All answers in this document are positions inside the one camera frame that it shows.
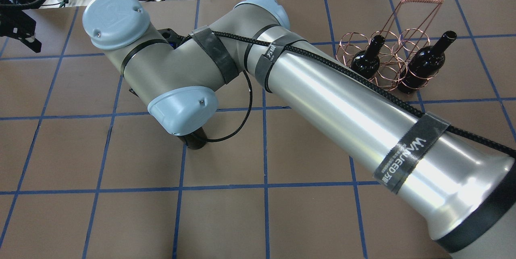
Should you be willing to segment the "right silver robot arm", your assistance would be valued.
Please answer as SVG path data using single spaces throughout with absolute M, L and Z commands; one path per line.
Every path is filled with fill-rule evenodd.
M 93 0 L 83 29 L 187 145 L 240 73 L 358 159 L 454 259 L 514 259 L 515 150 L 422 113 L 290 31 L 276 0 L 244 0 L 171 46 L 138 0 Z

